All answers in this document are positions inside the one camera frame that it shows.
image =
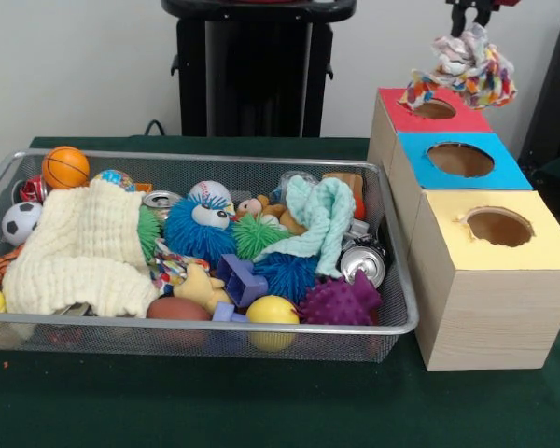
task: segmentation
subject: wooden box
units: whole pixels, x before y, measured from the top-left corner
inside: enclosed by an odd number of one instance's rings
[[[560,226],[536,192],[424,192],[409,264],[429,370],[543,366],[560,329]]]
[[[494,133],[399,133],[388,178],[406,249],[424,189],[532,190]]]
[[[490,133],[483,114],[469,109],[458,95],[438,90],[415,112],[399,104],[405,89],[380,89],[375,101],[368,161],[390,174],[399,133]]]

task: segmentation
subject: blue fuzzy toy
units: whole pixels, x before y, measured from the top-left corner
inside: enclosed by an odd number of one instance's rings
[[[226,206],[220,198],[181,199],[164,225],[166,245],[176,254],[204,259],[215,269],[223,254],[236,253]]]
[[[315,286],[318,262],[318,257],[273,253],[255,265],[253,274],[261,275],[268,281],[268,294],[299,303],[305,298],[307,288]]]

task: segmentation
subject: green fuzzy ball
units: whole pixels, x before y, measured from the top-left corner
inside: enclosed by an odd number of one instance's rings
[[[284,240],[290,236],[289,231],[260,222],[260,217],[245,215],[234,225],[237,255],[239,259],[254,259],[268,245]]]
[[[149,262],[156,250],[156,239],[160,238],[161,224],[156,216],[144,205],[139,207],[139,223],[137,234],[141,243],[141,250],[146,262]]]

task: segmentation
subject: dark green table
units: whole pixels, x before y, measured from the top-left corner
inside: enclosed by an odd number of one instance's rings
[[[34,147],[364,157],[365,140],[36,139]],[[560,447],[560,336],[541,371],[0,352],[0,446]]]

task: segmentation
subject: orange basketball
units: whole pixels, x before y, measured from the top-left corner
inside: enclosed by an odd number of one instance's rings
[[[41,165],[46,183],[53,189],[73,189],[83,185],[90,176],[90,163],[75,147],[56,147]]]

